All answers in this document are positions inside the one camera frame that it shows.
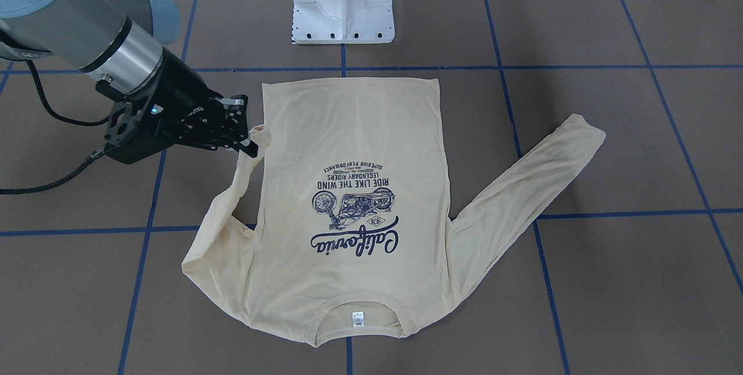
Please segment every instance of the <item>neckline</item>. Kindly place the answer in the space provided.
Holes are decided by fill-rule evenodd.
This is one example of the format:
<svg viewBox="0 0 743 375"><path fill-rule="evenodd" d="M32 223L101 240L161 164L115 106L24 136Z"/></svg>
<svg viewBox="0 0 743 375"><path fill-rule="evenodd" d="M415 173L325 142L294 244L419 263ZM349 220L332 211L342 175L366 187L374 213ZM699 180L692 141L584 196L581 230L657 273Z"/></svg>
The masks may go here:
<svg viewBox="0 0 743 375"><path fill-rule="evenodd" d="M384 305L392 312L394 312L402 329L402 335L399 330L391 327L377 327L377 326L364 326L364 327L350 327L348 329L332 330L326 333L318 333L320 324L323 322L324 317L331 309L347 304L350 302L377 302ZM407 312L404 311L403 307L400 306L398 301L395 301L392 297L383 293L375 293L372 291L356 291L353 293L345 293L334 296L329 300L325 301L318 307L314 312L312 319L310 319L307 325L307 334L305 339L307 343L313 345L315 348L325 343L326 341L334 340L335 338L342 338L348 336L391 336L391 337L407 337L416 332L416 328L409 319Z"/></svg>

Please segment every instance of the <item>white metal stand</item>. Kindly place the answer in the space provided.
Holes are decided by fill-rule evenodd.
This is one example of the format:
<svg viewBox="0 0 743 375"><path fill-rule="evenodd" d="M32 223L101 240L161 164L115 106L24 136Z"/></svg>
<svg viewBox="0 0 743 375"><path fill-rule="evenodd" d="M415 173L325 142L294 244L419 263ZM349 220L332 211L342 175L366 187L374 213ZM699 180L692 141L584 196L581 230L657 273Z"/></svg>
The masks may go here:
<svg viewBox="0 0 743 375"><path fill-rule="evenodd" d="M392 0L294 0L297 44L382 44L394 38Z"/></svg>

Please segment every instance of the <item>blue tape line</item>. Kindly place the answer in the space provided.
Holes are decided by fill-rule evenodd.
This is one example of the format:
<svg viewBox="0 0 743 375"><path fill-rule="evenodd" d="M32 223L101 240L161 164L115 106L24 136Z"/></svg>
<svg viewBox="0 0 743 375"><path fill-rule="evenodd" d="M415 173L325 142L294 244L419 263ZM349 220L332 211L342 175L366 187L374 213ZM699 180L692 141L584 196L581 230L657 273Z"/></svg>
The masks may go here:
<svg viewBox="0 0 743 375"><path fill-rule="evenodd" d="M605 69L605 68L647 68L644 64L576 64L576 65L534 65L534 66L503 66L505 70L561 70L561 69Z"/></svg>
<svg viewBox="0 0 743 375"><path fill-rule="evenodd" d="M153 233L164 233L164 232L197 232L199 230L198 225L166 225L164 227L151 227L150 230Z"/></svg>
<svg viewBox="0 0 743 375"><path fill-rule="evenodd" d="M488 24L490 25L490 36L493 40L493 48L496 52L496 61L498 63L498 72L501 76L501 85L503 87L503 96L506 100L506 110L508 111L508 120L511 123L511 128L513 129L513 144L515 144L515 152L518 155L518 158L522 157L522 151L521 151L521 143L518 142L518 131L517 127L515 127L515 118L513 118L513 109L511 108L510 103L510 97L508 95L508 86L506 85L506 75L505 71L503 70L503 63L501 62L501 51L498 47L498 38L496 37L496 27L493 24L493 16L490 13L490 2L488 0L485 1L485 13L488 15Z"/></svg>
<svg viewBox="0 0 743 375"><path fill-rule="evenodd" d="M345 338L345 373L354 375L354 344L350 337Z"/></svg>
<svg viewBox="0 0 743 375"><path fill-rule="evenodd" d="M743 208L713 209L712 212L714 214L741 214L741 213L743 213Z"/></svg>
<svg viewBox="0 0 743 375"><path fill-rule="evenodd" d="M198 73L238 73L238 71L342 71L340 67L197 67Z"/></svg>
<svg viewBox="0 0 743 375"><path fill-rule="evenodd" d="M542 262L542 275L544 276L544 285L547 287L547 298L550 301L550 309L552 310L552 321L555 324L555 332L557 333L557 343L560 346L560 357L562 357L562 368L565 370L565 375L570 375L570 365L568 364L568 353L565 351L565 341L562 339L562 328L560 327L560 317L557 316L557 306L555 305L554 294L552 293L552 281L550 280L550 272L547 269L547 259L544 257L544 248L542 247L542 236L539 234L539 225L534 222L534 238L536 239L536 248L539 249L539 261Z"/></svg>
<svg viewBox="0 0 743 375"><path fill-rule="evenodd" d="M579 214L542 214L536 219L574 219L574 218L614 218L614 217L663 217L674 215L707 214L707 210L671 210L671 211L619 211L587 212Z"/></svg>
<svg viewBox="0 0 743 375"><path fill-rule="evenodd" d="M522 157L521 144L518 142L518 131L515 126L515 118L513 117L513 110L511 108L510 98L508 96L508 86L506 85L505 72L503 69L503 63L501 61L500 49L498 47L498 39L496 37L496 29L493 25L493 16L490 13L490 3L488 0L485 1L485 10L488 13L488 23L490 24L490 34L493 38L493 47L496 51L496 60L498 61L498 71L501 76L501 84L503 86L503 96L505 98L506 107L508 109L508 119L511 122L513 129L513 143L515 144L515 151L517 151L518 158ZM555 335L557 335L557 343L560 345L560 357L562 357L562 368L565 370L565 375L570 375L570 365L568 364L568 354L565 351L565 341L562 338L562 329L560 328L560 318L557 316L557 306L555 305L554 295L552 293L552 283L550 282L549 270L547 270L547 261L544 258L544 249L542 248L542 238L539 237L539 227L536 221L533 224L534 237L536 240L536 247L539 249L539 261L542 263L542 274L544 275L544 285L547 288L547 297L550 302L550 309L552 310L552 320L555 325Z"/></svg>
<svg viewBox="0 0 743 375"><path fill-rule="evenodd" d="M119 229L64 229L64 230L9 230L0 232L0 237L61 236L61 235L109 235L120 233L143 233L147 227L121 227Z"/></svg>
<svg viewBox="0 0 743 375"><path fill-rule="evenodd" d="M163 180L163 169L165 168L165 158L167 157L167 150L163 150L160 153L160 165L157 167L157 178L154 180L154 190L152 190L152 206L149 209L149 217L147 218L147 227L152 227L154 222L154 213L157 210L157 198L160 194L160 183ZM142 277L144 274L144 265L147 261L147 249L149 248L149 238L152 232L145 232L144 239L142 240L142 251L140 253L140 262L137 268L137 278L135 280L135 290L132 294L132 305L129 307L129 317L127 319L127 330L124 333L124 343L121 347L121 358L119 359L119 371L118 375L123 375L124 367L127 364L127 354L129 351L129 341L132 339L132 328L135 324L135 314L137 312L137 303L139 301L140 288L142 286Z"/></svg>
<svg viewBox="0 0 743 375"><path fill-rule="evenodd" d="M348 69L345 65L345 44L340 45L340 77L345 78L348 74Z"/></svg>
<svg viewBox="0 0 743 375"><path fill-rule="evenodd" d="M661 64L653 68L743 68L743 64Z"/></svg>
<svg viewBox="0 0 743 375"><path fill-rule="evenodd" d="M188 18L188 26L186 27L186 36L183 39L183 52L181 52L181 60L186 61L186 55L188 55L188 44L191 40L191 29L193 28L193 19L196 16L196 6L199 4L199 0L193 0L191 4L191 13Z"/></svg>
<svg viewBox="0 0 743 375"><path fill-rule="evenodd" d="M3 73L2 81L0 81L0 95L2 95L2 90L5 89L5 84L8 83L8 78L10 77L10 71L13 70L13 63L8 63L8 67L5 68L5 73Z"/></svg>
<svg viewBox="0 0 743 375"><path fill-rule="evenodd" d="M498 66L366 66L346 67L348 71L409 71L409 70L497 70Z"/></svg>
<svg viewBox="0 0 743 375"><path fill-rule="evenodd" d="M637 28L634 25L634 20L632 20L632 15L630 15L629 13L629 8L627 8L627 4L625 0L620 0L620 1L622 3L622 7L624 8L624 13L627 15L627 20L629 21L629 25L632 26L632 31L634 31L634 36L635 38L637 38L637 44L640 45L640 50L642 50L643 57L645 57L647 68L650 69L650 74L652 76L653 82L655 83L655 89L658 90L658 95L661 97L661 102L663 103L664 110L666 110L668 121L671 123L673 132L676 135L676 140L679 141L681 152L684 153L684 158L687 161L687 166L689 166L689 171L691 172L692 178L694 179L694 183L696 184L697 190L699 191L699 196L701 197L702 203L704 203L704 208L708 212L709 221L711 221L712 227L715 230L715 234L717 235L717 240L720 242L722 251L725 254L725 258L727 259L727 264L730 266L730 271L732 271L733 277L735 278L735 282L738 284L738 289L740 290L741 295L743 295L743 280L741 280L740 273L738 273L738 269L735 268L733 257L730 255L730 251L727 249L727 243L725 243L725 239L724 237L722 237L722 232L720 232L720 229L717 226L717 219L715 219L713 210L711 206L709 206L709 201L706 198L706 195L704 194L704 190L701 187L701 182L699 181L699 177L697 176L696 170L694 168L694 164L692 163L691 156L689 156L689 152L687 151L687 147L684 144L684 140L682 140L681 138L679 128L676 126L676 121L674 121L673 119L671 108L669 107L668 102L666 101L666 96L663 94L663 89L661 89L661 84L658 81L658 77L655 75L655 69L653 69L653 66L650 63L650 58L648 57L647 52L645 51L645 45L643 45L642 39L640 39L640 34L639 32L637 32Z"/></svg>

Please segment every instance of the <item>clothing tag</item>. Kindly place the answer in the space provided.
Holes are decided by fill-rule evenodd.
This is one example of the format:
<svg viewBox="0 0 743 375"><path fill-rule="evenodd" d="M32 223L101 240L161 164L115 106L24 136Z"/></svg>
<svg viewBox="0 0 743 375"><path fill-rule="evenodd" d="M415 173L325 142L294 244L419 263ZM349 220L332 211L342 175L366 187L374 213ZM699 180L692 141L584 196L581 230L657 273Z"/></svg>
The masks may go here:
<svg viewBox="0 0 743 375"><path fill-rule="evenodd" d="M351 320L354 323L354 327L364 327L364 312L363 311L351 312Z"/></svg>

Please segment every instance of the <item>black cable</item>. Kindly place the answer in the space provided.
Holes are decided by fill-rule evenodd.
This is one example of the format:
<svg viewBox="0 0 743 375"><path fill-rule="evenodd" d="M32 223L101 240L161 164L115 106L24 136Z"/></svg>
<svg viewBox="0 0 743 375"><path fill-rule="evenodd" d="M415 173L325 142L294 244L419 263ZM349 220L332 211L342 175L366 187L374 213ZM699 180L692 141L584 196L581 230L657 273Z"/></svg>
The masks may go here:
<svg viewBox="0 0 743 375"><path fill-rule="evenodd" d="M80 172L84 171L85 168L90 166L94 161L98 160L104 155L111 153L111 151L116 150L117 148L118 147L116 146L105 145L99 148L98 150L95 150L95 152L88 155L88 157L85 158L85 161L83 161L83 163L80 164L80 166L78 166L77 169L72 171L71 174L63 177L62 179L59 179L56 182L52 182L47 185L36 186L36 187L24 187L24 188L19 188L19 189L0 189L0 195L22 195L25 193L44 192L44 190L50 190L50 189L56 188L59 185L70 181L75 176L79 175Z"/></svg>
<svg viewBox="0 0 743 375"><path fill-rule="evenodd" d="M34 84L35 86L37 86L37 92L39 92L39 99L42 101L42 105L44 106L44 109L47 111L47 113L49 113L50 116L53 116L59 121L66 122L68 124L80 125L83 127L95 127L97 125L105 124L109 121L109 117L106 117L100 121L94 121L94 122L77 121L72 118L67 118L67 117L64 117L64 116L61 116L55 113L55 111L52 110L51 106L49 105L46 95L44 94L44 88L42 87L42 80L39 78L39 71L37 71L37 67L34 65L34 62L32 62L31 60L26 60L26 64L28 65L28 69L31 71L32 78L34 78Z"/></svg>

